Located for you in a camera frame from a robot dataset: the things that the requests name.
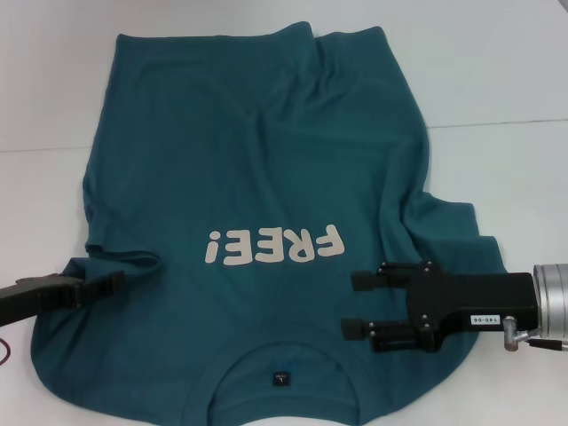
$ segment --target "white letter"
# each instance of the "white letter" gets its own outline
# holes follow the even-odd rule
[[[288,255],[294,262],[309,262],[316,256],[313,252],[312,238],[310,237],[310,233],[308,233],[307,229],[303,229],[300,234],[302,235],[302,239],[299,239],[291,229],[284,231],[284,236],[292,241],[292,247],[290,247]],[[302,250],[304,251],[305,256],[299,256],[299,253]]]
[[[212,240],[218,240],[221,238],[221,233],[219,231],[213,231],[209,234],[209,237]],[[207,252],[205,253],[205,263],[212,264],[217,259],[217,249],[219,248],[219,244],[215,241],[210,241],[207,245]]]
[[[272,253],[256,253],[255,259],[258,262],[272,264],[284,260],[284,245],[282,244],[282,228],[260,228],[258,233],[269,240],[259,240],[257,245],[260,249],[269,249]]]
[[[345,246],[337,228],[335,225],[328,225],[326,231],[327,235],[316,238],[316,243],[319,245],[331,243],[331,246],[318,248],[318,254],[323,257],[341,255],[345,251]]]
[[[225,245],[225,250],[239,252],[238,256],[227,256],[224,264],[237,265],[249,264],[252,262],[252,248],[250,247],[250,231],[227,231],[227,237],[236,238],[239,242],[229,242]]]

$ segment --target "black clamp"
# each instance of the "black clamp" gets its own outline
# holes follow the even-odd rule
[[[0,327],[60,309],[77,309],[111,296],[126,283],[124,272],[85,281],[60,274],[17,280],[0,288]]]
[[[383,263],[376,273],[354,272],[355,291],[406,290],[408,321],[342,319],[345,340],[368,338],[373,351],[439,351],[444,339],[462,331],[503,331],[514,316],[522,329],[538,326],[538,303],[530,273],[452,275],[432,262]]]

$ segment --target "t-shirt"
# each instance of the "t-shirt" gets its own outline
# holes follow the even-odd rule
[[[406,318],[404,290],[355,293],[351,272],[503,272],[473,208],[422,190],[428,160],[380,28],[119,35],[83,181],[89,257],[66,273],[128,282],[38,317],[40,379],[78,406],[167,426],[359,425],[399,410],[476,337],[436,354],[345,342],[341,318]]]

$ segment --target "white table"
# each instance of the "white table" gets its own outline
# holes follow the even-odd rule
[[[298,20],[319,34],[382,26],[431,127],[428,189],[473,202],[510,271],[568,262],[568,13],[556,0],[0,0],[0,285],[84,253],[80,184],[116,34],[254,35]],[[478,125],[528,121],[543,122]],[[13,350],[0,367],[2,424],[139,424],[45,390],[29,359],[32,327],[0,329]],[[562,424],[568,358],[511,354],[501,339],[482,335],[448,380],[373,425]]]

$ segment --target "red cable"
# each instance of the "red cable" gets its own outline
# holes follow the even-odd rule
[[[10,350],[10,345],[4,339],[0,338],[0,343],[4,346],[4,348],[6,348],[6,356],[4,357],[4,359],[0,361],[0,367],[1,367],[3,364],[5,364],[8,358],[10,358],[10,354],[12,353],[12,351]]]

